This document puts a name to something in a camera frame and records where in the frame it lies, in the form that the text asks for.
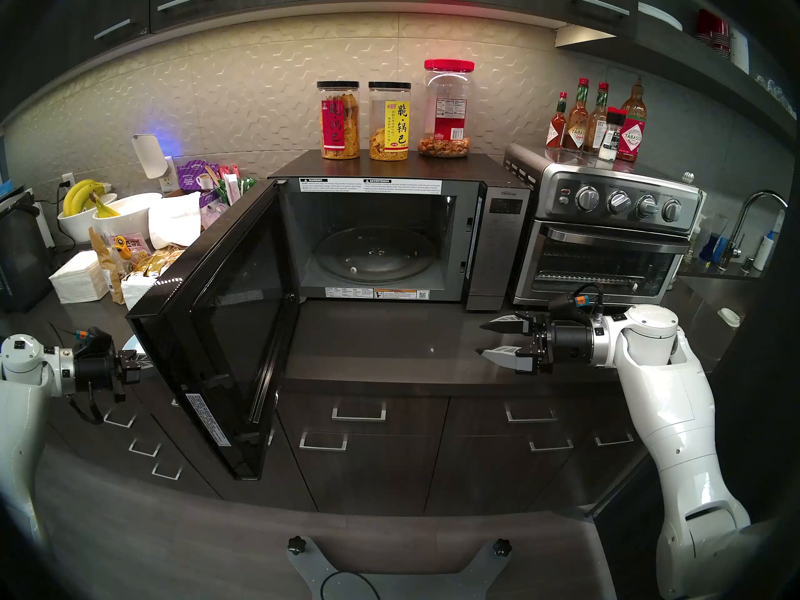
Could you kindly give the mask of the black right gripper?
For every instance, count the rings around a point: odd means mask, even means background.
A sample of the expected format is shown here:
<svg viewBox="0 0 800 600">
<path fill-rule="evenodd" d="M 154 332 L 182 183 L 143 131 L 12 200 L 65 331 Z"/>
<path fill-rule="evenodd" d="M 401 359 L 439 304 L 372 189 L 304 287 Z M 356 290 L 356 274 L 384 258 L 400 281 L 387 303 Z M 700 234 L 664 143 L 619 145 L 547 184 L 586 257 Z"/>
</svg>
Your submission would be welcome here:
<svg viewBox="0 0 800 600">
<path fill-rule="evenodd" d="M 520 346 L 478 348 L 476 354 L 517 374 L 551 374 L 553 365 L 588 366 L 594 358 L 594 328 L 584 322 L 552 320 L 536 314 L 506 314 L 480 326 L 499 334 L 530 337 L 536 327 L 536 358 L 525 354 Z"/>
</svg>

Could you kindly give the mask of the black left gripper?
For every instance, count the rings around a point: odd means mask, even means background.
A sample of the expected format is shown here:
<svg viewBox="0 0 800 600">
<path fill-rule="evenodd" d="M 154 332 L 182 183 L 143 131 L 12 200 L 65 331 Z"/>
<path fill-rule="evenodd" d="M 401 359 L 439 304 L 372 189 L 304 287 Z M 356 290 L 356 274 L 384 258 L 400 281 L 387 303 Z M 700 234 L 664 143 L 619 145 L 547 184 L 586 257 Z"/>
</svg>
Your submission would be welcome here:
<svg viewBox="0 0 800 600">
<path fill-rule="evenodd" d="M 139 350 L 74 350 L 74 392 L 113 391 L 119 384 L 140 383 L 141 371 L 154 370 L 149 355 Z"/>
</svg>

